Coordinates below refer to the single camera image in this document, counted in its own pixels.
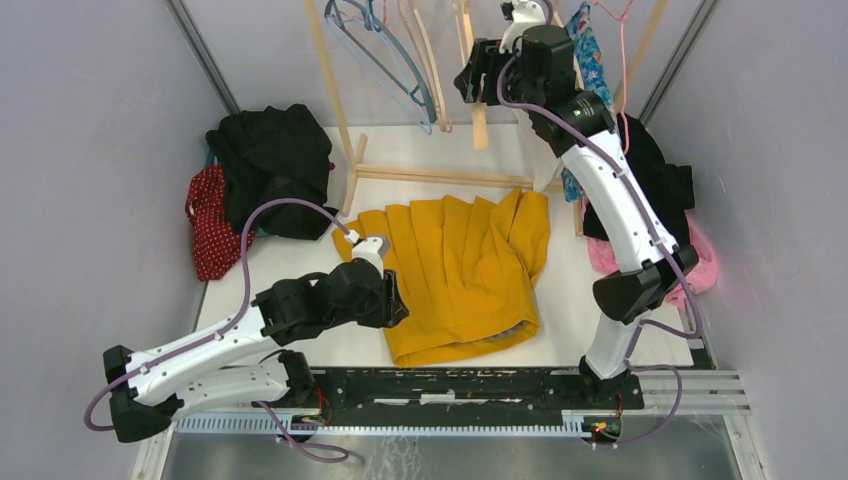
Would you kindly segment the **yellow garment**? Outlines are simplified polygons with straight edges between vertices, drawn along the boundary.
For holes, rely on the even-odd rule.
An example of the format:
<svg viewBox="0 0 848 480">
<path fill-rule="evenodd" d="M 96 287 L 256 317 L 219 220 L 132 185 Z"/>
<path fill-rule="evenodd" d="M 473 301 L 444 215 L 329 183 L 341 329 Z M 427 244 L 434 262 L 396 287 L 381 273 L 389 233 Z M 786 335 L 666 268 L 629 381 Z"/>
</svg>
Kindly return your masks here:
<svg viewBox="0 0 848 480">
<path fill-rule="evenodd" d="M 384 264 L 409 310 L 384 332 L 395 366 L 477 358 L 539 332 L 534 288 L 551 235 L 544 194 L 414 200 L 362 212 L 346 226 L 390 243 Z"/>
</svg>

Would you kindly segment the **white garment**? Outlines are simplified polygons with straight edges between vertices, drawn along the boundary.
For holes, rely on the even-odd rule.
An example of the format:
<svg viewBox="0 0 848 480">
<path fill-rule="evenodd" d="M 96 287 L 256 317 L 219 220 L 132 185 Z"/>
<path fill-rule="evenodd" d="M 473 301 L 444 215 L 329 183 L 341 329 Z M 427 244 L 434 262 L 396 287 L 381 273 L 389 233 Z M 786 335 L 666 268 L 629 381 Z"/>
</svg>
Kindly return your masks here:
<svg viewBox="0 0 848 480">
<path fill-rule="evenodd" d="M 563 164 L 549 144 L 539 138 L 532 129 L 527 131 L 526 143 L 533 173 L 533 190 L 542 192 L 559 177 Z"/>
</svg>

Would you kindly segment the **pink plastic hanger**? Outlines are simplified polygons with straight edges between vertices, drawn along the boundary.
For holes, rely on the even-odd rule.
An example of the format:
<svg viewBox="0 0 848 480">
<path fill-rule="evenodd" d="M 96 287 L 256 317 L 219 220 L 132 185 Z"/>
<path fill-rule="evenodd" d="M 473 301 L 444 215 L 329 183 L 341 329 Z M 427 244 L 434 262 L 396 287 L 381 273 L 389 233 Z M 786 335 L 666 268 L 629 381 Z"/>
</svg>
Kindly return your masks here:
<svg viewBox="0 0 848 480">
<path fill-rule="evenodd" d="M 622 150 L 624 154 L 627 154 L 630 150 L 630 128 L 629 128 L 629 120 L 626 114 L 626 107 L 628 103 L 628 67 L 627 67 L 627 45 L 626 45 L 626 22 L 629 16 L 629 12 L 632 8 L 633 1 L 630 0 L 626 3 L 623 10 L 620 13 L 614 12 L 609 6 L 607 6 L 603 1 L 594 1 L 593 5 L 599 7 L 602 11 L 604 11 L 611 19 L 613 19 L 619 28 L 619 47 L 620 47 L 620 65 L 622 77 L 620 80 L 620 84 L 617 87 L 615 93 L 615 106 L 618 114 L 621 116 L 622 121 L 618 127 L 619 132 L 624 135 Z"/>
</svg>

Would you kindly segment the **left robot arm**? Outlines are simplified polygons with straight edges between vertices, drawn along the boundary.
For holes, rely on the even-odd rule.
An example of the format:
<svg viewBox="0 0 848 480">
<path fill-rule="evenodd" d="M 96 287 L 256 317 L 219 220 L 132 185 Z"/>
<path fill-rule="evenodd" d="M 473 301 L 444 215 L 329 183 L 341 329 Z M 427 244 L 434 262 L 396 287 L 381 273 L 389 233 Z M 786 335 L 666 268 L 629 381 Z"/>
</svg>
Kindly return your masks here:
<svg viewBox="0 0 848 480">
<path fill-rule="evenodd" d="M 329 273 L 283 279 L 258 293 L 241 317 L 146 351 L 123 345 L 103 353 L 111 387 L 111 430 L 133 443 L 196 412 L 239 402 L 307 404 L 315 391 L 302 354 L 276 366 L 238 367 L 245 357 L 317 338 L 355 323 L 393 328 L 409 315 L 397 275 L 362 258 Z"/>
</svg>

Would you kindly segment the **blue floral skirt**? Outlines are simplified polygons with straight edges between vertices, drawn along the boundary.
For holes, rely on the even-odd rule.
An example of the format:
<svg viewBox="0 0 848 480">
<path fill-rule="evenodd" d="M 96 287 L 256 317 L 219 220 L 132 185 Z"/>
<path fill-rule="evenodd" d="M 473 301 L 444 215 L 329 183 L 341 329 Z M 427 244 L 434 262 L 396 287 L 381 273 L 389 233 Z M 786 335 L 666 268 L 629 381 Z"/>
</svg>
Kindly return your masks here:
<svg viewBox="0 0 848 480">
<path fill-rule="evenodd" d="M 565 29 L 574 41 L 575 54 L 581 71 L 584 89 L 597 94 L 615 115 L 612 94 L 607 85 L 602 53 L 591 24 L 591 6 L 583 1 L 566 23 Z M 573 173 L 564 169 L 561 173 L 565 200 L 581 207 L 588 204 L 584 191 Z"/>
</svg>

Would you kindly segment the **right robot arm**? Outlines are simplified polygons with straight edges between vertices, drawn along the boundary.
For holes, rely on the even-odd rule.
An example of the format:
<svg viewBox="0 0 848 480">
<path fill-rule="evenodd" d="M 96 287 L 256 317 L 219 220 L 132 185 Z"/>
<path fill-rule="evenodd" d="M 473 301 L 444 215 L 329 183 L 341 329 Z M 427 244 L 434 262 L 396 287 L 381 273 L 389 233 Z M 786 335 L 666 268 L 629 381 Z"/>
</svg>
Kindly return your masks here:
<svg viewBox="0 0 848 480">
<path fill-rule="evenodd" d="M 577 382 L 580 400 L 602 408 L 630 371 L 643 320 L 685 284 L 698 256 L 663 225 L 626 160 L 613 115 L 576 80 L 566 30 L 535 25 L 500 40 L 474 40 L 454 86 L 467 103 L 525 111 L 534 133 L 576 177 L 607 234 L 617 269 L 592 286 L 601 319 Z"/>
</svg>

